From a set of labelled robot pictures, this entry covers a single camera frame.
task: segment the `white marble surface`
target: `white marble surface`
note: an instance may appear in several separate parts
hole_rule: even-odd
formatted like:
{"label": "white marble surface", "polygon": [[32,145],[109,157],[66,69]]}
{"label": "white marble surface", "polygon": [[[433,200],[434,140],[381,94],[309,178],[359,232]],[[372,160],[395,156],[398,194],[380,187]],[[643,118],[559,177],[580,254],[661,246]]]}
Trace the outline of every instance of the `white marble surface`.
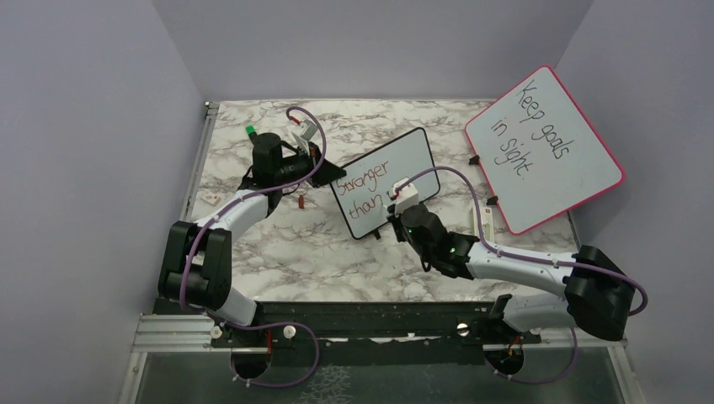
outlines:
{"label": "white marble surface", "polygon": [[[488,106],[482,100],[263,100],[224,102],[210,141],[199,196],[210,191],[223,205],[251,164],[245,127],[271,131],[289,140],[285,109],[300,105],[313,112],[328,134],[327,159],[345,164],[415,127],[424,127],[437,165],[462,171],[476,186],[480,203],[491,195],[480,169],[470,167],[473,151],[464,125]],[[440,174],[441,191],[427,206],[447,229],[470,231],[472,199],[462,181]],[[305,196],[305,209],[297,207]],[[198,200],[194,220],[216,207]],[[559,216],[520,236],[494,215],[496,242],[549,252],[575,251],[567,217]],[[435,301],[492,300],[504,293],[535,290],[492,280],[449,279],[425,273],[407,243],[397,243],[384,227],[382,239],[354,240],[329,187],[303,184],[284,197],[275,212],[252,227],[233,247],[233,287],[260,300]]]}

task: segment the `whiteboard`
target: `whiteboard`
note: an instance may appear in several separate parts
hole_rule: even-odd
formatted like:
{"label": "whiteboard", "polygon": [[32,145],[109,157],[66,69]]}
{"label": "whiteboard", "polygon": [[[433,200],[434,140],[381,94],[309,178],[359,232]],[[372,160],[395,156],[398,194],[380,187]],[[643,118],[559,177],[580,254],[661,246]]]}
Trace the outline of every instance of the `whiteboard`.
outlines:
{"label": "whiteboard", "polygon": [[[343,166],[347,175],[330,184],[349,233],[360,239],[386,224],[387,191],[395,182],[434,166],[423,128],[414,129]],[[413,182],[419,200],[441,189],[436,173]]]}
{"label": "whiteboard", "polygon": [[582,204],[625,177],[548,66],[469,121],[466,137],[514,234]]}

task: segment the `gray wall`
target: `gray wall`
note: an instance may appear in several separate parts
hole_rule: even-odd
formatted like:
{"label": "gray wall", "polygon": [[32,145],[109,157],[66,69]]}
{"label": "gray wall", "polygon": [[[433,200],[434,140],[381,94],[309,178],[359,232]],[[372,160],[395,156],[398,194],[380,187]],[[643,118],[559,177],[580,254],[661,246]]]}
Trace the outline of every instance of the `gray wall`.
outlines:
{"label": "gray wall", "polygon": [[627,335],[655,403],[714,396],[712,18],[710,0],[596,0],[557,66],[627,174],[575,219],[650,292]]}
{"label": "gray wall", "polygon": [[202,110],[148,0],[0,5],[0,401],[116,401]]}
{"label": "gray wall", "polygon": [[495,97],[555,65],[592,0],[153,0],[211,100]]}

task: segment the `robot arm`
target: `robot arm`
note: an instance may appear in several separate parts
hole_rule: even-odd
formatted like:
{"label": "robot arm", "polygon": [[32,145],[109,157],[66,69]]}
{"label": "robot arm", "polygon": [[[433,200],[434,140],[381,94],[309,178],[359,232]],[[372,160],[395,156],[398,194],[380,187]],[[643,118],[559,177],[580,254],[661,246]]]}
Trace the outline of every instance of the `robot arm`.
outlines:
{"label": "robot arm", "polygon": [[[583,246],[574,254],[553,254],[495,245],[493,252],[478,237],[447,231],[436,214],[418,203],[413,184],[394,192],[402,183],[392,189],[396,197],[394,205],[387,208],[391,212],[388,220],[397,240],[408,242],[417,252],[424,270],[435,268],[451,278],[504,280],[547,292],[500,296],[491,313],[498,323],[494,328],[518,335],[537,327],[577,325],[597,338],[622,339],[634,289],[606,274],[562,265],[586,263],[622,274],[599,249]],[[513,254],[521,259],[508,257]]]}
{"label": "robot arm", "polygon": [[[309,120],[303,120],[293,131],[298,147],[295,148],[273,133],[257,135],[253,131],[248,136],[253,143],[253,166],[248,170],[238,187],[238,191],[225,206],[207,217],[188,223],[177,221],[168,234],[166,251],[159,277],[159,295],[178,300],[182,275],[200,229],[213,219],[198,245],[198,257],[190,265],[186,282],[186,302],[216,313],[220,318],[245,326],[254,322],[259,305],[231,287],[232,243],[251,226],[268,217],[282,199],[282,190],[266,192],[243,198],[262,189],[271,189],[305,177],[320,159],[320,150],[310,138],[317,127]],[[294,154],[284,157],[283,148]],[[327,160],[307,181],[313,187],[320,187],[343,177],[346,172]]]}

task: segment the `black-framed whiteboard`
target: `black-framed whiteboard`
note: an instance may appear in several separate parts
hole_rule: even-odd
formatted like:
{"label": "black-framed whiteboard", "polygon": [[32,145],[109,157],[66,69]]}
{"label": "black-framed whiteboard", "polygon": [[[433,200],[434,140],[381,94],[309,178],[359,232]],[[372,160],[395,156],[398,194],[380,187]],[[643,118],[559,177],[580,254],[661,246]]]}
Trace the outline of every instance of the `black-framed whiteboard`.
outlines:
{"label": "black-framed whiteboard", "polygon": [[[410,130],[342,166],[347,175],[330,183],[330,188],[352,237],[363,238],[386,224],[387,191],[395,182],[433,166],[424,128]],[[419,200],[429,199],[441,189],[436,172],[413,183]]]}

